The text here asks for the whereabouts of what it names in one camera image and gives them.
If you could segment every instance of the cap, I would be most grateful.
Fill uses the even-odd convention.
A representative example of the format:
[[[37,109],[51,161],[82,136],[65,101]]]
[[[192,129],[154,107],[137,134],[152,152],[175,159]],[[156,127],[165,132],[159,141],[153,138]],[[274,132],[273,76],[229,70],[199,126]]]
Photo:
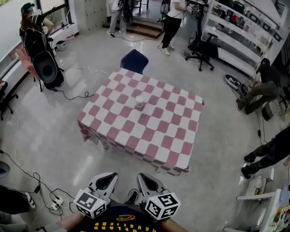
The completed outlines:
[[[34,6],[35,6],[34,3],[27,2],[26,4],[24,4],[23,7],[21,7],[20,12],[21,13],[28,13],[29,11],[33,10]]]

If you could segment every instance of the white cup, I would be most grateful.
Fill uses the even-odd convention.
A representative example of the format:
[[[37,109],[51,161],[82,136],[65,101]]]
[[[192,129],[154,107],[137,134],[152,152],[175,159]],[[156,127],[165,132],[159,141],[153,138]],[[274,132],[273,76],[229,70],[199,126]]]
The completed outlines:
[[[135,97],[135,99],[136,99],[136,107],[142,108],[144,106],[144,98],[139,95],[139,96]]]

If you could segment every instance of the pink and white checkered tablecloth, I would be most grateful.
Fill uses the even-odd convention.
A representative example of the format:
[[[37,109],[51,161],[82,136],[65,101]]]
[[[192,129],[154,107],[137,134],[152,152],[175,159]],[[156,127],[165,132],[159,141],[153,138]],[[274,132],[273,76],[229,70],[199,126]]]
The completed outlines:
[[[142,96],[145,106],[136,107]],[[189,171],[203,99],[125,69],[113,72],[78,117],[84,140],[109,144],[172,175]]]

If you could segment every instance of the tiled wall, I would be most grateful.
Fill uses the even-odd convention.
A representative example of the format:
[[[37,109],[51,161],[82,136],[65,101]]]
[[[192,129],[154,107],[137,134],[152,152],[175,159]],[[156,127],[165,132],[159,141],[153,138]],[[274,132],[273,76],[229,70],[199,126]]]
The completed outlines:
[[[80,33],[91,33],[102,27],[106,22],[106,0],[81,0],[75,2],[75,11],[79,13],[77,17],[82,17]]]

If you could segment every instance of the trash bin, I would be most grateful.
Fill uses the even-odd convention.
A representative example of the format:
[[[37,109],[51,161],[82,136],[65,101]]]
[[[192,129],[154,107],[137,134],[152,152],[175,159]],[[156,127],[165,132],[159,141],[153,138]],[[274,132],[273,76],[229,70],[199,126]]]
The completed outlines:
[[[56,47],[58,51],[65,51],[67,50],[66,41],[58,41],[56,43]]]

